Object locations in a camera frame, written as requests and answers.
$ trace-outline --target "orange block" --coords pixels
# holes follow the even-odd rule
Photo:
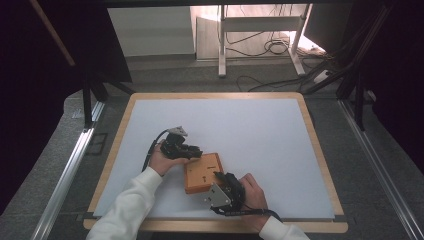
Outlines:
[[[203,154],[199,160],[184,165],[185,192],[207,192],[213,182],[221,185],[214,172],[224,172],[218,153]]]

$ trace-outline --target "white shirt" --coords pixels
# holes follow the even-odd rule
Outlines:
[[[155,202],[155,191],[162,183],[162,177],[147,167],[137,177],[131,179],[106,215],[94,224],[87,239],[136,239],[141,223],[149,214]],[[265,240],[309,239],[294,225],[285,225],[270,217],[259,236]]]

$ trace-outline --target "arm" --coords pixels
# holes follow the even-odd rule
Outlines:
[[[252,174],[248,173],[240,179],[246,191],[245,206],[242,210],[267,209],[265,193],[258,185]],[[242,220],[259,231],[259,236],[265,240],[304,240],[309,239],[305,233],[295,225],[285,225],[274,217],[265,215],[245,215]]]
[[[162,177],[174,165],[188,159],[167,159],[155,147],[149,167],[131,179],[108,210],[87,235],[87,239],[135,239],[140,224],[149,214],[155,200],[155,191]]]

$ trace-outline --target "hand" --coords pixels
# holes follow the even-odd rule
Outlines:
[[[252,174],[248,173],[240,179],[240,183],[243,185],[246,192],[245,206],[241,210],[252,209],[268,209],[266,203],[265,193],[261,187],[259,187],[255,178]],[[262,230],[265,223],[268,221],[270,216],[266,215],[244,215],[241,219],[250,227],[255,228],[259,232]]]
[[[173,166],[178,164],[186,164],[189,162],[187,158],[169,159],[160,150],[163,140],[157,144],[153,150],[152,157],[150,158],[149,167],[155,170],[159,175],[163,176]]]

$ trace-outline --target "aluminum rail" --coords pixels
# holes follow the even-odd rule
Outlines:
[[[347,118],[350,126],[352,127],[362,149],[364,150],[369,163],[371,164],[381,186],[383,187],[390,203],[393,205],[402,225],[410,239],[413,240],[424,240],[424,235],[418,222],[408,206],[408,203],[402,197],[401,193],[394,184],[392,178],[384,167],[383,161],[375,151],[371,141],[368,139],[365,131],[361,131],[358,125],[356,125],[353,118],[353,111],[350,107],[348,100],[339,100],[339,105],[342,108],[345,117]]]
[[[102,113],[103,107],[104,103],[101,102],[97,102],[94,106],[92,111],[93,125],[91,128],[87,129],[87,131],[83,131],[81,133],[31,239],[47,239],[49,236],[57,215],[59,214],[60,208],[65,201],[69,188],[71,187],[72,181],[74,180],[74,176],[78,170],[81,159],[83,158],[85,150],[93,136],[96,123]]]

